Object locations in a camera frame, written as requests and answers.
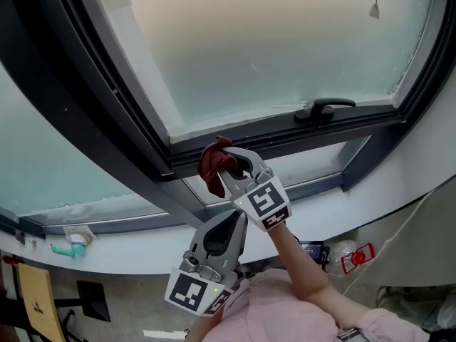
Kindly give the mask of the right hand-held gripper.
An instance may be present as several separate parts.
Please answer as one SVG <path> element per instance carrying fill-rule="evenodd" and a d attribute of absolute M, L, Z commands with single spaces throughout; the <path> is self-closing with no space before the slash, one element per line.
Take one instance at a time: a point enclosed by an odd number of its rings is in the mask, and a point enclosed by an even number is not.
<path fill-rule="evenodd" d="M 232 194 L 232 204 L 263 232 L 284 223 L 291 216 L 291 202 L 272 169 L 254 151 L 226 147 L 222 152 L 237 161 L 237 170 L 223 170 L 219 174 Z"/>

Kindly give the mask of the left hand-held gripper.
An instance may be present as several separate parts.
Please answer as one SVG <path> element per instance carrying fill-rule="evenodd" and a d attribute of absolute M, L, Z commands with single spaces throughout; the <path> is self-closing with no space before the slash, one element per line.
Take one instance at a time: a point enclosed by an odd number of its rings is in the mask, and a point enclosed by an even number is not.
<path fill-rule="evenodd" d="M 222 310 L 247 276 L 238 263 L 247 225 L 244 212 L 228 210 L 197 228 L 182 263 L 171 271 L 165 300 L 196 316 Z"/>

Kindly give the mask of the red wiping cloth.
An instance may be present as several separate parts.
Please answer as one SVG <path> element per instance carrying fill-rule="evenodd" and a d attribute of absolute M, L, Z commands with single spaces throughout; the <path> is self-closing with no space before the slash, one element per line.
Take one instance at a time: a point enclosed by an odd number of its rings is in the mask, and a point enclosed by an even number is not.
<path fill-rule="evenodd" d="M 237 159 L 233 155 L 223 152 L 223 149 L 232 146 L 233 143 L 230 139 L 217 136 L 217 140 L 202 151 L 197 166 L 199 176 L 205 182 L 209 193 L 218 198 L 225 197 L 225 190 L 219 173 L 227 171 L 235 177 L 244 176 Z"/>

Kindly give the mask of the person's right forearm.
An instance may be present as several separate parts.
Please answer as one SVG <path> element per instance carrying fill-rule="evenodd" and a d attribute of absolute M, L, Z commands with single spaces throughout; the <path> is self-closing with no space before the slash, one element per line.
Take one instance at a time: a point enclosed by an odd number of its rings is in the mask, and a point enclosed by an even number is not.
<path fill-rule="evenodd" d="M 368 313 L 370 309 L 367 306 L 350 300 L 332 286 L 326 273 L 302 249 L 285 223 L 268 231 L 268 235 L 299 299 L 331 315 L 343 329 L 355 327 Z"/>

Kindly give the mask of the person's left forearm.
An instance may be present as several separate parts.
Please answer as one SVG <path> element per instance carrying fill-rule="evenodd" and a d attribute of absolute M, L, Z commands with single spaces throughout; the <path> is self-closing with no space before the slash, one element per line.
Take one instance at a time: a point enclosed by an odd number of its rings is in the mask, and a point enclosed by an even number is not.
<path fill-rule="evenodd" d="M 202 342 L 204 337 L 219 323 L 218 315 L 198 317 L 190 328 L 185 342 Z"/>

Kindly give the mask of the person's pink shirt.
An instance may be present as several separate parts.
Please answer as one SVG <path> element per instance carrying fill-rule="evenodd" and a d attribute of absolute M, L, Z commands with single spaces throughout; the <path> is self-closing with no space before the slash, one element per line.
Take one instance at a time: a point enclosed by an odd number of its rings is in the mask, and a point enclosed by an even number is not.
<path fill-rule="evenodd" d="M 283 269 L 257 274 L 225 304 L 222 320 L 202 342 L 343 342 L 350 331 L 367 342 L 428 342 L 421 327 L 386 309 L 334 313 L 296 297 Z"/>

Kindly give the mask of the small black display device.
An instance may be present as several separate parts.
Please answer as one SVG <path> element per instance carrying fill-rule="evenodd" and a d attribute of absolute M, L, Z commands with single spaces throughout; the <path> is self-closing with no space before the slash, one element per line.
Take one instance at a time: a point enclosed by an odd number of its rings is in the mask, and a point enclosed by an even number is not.
<path fill-rule="evenodd" d="M 304 242 L 300 241 L 301 248 L 317 263 L 327 264 L 330 247 L 324 241 Z"/>

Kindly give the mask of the openable frosted window sash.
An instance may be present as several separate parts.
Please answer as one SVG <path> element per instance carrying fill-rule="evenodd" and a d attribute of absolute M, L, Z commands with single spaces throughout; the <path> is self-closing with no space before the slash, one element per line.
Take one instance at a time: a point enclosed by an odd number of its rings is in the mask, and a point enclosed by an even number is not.
<path fill-rule="evenodd" d="M 456 0 L 60 0 L 66 49 L 117 129 L 162 176 L 217 136 L 265 159 L 406 123 L 449 60 Z M 331 120 L 296 124 L 315 99 Z"/>

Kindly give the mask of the clear plastic bottle red label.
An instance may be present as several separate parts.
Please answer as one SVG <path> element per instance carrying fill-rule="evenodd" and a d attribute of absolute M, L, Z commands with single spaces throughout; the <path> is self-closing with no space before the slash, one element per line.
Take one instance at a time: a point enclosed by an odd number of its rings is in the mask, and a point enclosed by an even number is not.
<path fill-rule="evenodd" d="M 339 241 L 330 246 L 326 271 L 330 276 L 346 276 L 374 258 L 375 252 L 370 242 L 359 245 L 352 240 Z"/>

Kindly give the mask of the white tape roll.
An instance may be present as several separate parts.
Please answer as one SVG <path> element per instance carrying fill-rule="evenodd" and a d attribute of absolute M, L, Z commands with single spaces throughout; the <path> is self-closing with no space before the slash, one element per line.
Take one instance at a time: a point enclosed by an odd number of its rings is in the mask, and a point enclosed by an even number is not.
<path fill-rule="evenodd" d="M 71 244 L 81 244 L 87 246 L 92 242 L 92 238 L 87 234 L 69 234 L 66 235 L 66 240 Z"/>

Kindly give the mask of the teal plastic tool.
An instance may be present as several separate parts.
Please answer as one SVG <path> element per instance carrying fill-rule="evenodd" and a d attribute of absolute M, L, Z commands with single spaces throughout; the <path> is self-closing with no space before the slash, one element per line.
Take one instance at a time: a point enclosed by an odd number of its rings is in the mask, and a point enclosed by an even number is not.
<path fill-rule="evenodd" d="M 74 258 L 76 256 L 83 257 L 86 253 L 86 247 L 83 244 L 72 244 L 69 247 L 58 247 L 56 245 L 51 246 L 51 251 L 54 254 L 58 254 L 61 256 L 67 256 L 70 258 Z"/>

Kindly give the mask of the white partition panel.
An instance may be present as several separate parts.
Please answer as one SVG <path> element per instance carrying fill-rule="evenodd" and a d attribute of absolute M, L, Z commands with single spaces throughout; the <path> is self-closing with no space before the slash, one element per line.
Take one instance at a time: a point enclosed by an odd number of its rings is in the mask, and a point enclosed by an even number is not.
<path fill-rule="evenodd" d="M 412 205 L 359 229 L 378 253 L 359 281 L 378 286 L 456 284 L 456 180 Z"/>

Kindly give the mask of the yellow chair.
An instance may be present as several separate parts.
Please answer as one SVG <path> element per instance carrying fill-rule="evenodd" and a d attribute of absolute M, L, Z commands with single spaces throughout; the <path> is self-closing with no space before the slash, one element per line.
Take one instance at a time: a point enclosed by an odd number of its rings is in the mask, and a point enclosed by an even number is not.
<path fill-rule="evenodd" d="M 55 299 L 50 274 L 45 269 L 18 265 L 22 301 L 31 327 L 50 342 L 88 342 L 68 330 L 68 322 L 81 307 L 83 314 L 99 321 L 111 322 L 104 288 L 101 283 L 77 281 L 78 297 Z"/>

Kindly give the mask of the large fixed frosted window pane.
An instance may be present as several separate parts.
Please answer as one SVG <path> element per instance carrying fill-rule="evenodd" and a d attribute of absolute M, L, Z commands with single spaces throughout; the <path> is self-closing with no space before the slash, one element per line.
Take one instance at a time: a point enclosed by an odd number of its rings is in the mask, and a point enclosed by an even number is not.
<path fill-rule="evenodd" d="M 141 203 L 53 128 L 0 64 L 0 207 L 29 215 Z"/>

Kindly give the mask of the dark grey window frame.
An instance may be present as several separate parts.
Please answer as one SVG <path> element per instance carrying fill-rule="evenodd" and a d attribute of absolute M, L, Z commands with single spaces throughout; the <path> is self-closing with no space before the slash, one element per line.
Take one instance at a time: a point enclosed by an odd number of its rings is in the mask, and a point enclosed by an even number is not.
<path fill-rule="evenodd" d="M 93 93 L 66 49 L 68 23 L 60 0 L 0 0 L 0 64 L 53 128 L 143 201 L 127 209 L 92 205 L 29 215 L 0 207 L 0 229 L 11 227 L 46 238 L 61 235 L 70 225 L 87 225 L 97 234 L 116 234 L 197 226 L 231 209 L 228 197 L 208 193 L 197 166 L 190 176 L 162 176 L 114 121 L 95 120 Z M 448 82 L 456 66 L 456 23 L 447 52 L 451 57 L 440 64 L 439 76 L 425 85 L 430 102 L 413 111 L 401 126 L 343 146 L 333 162 L 323 158 L 322 148 L 262 157 L 280 178 L 289 199 L 295 203 L 331 190 L 347 192 L 376 170 L 431 109 Z"/>

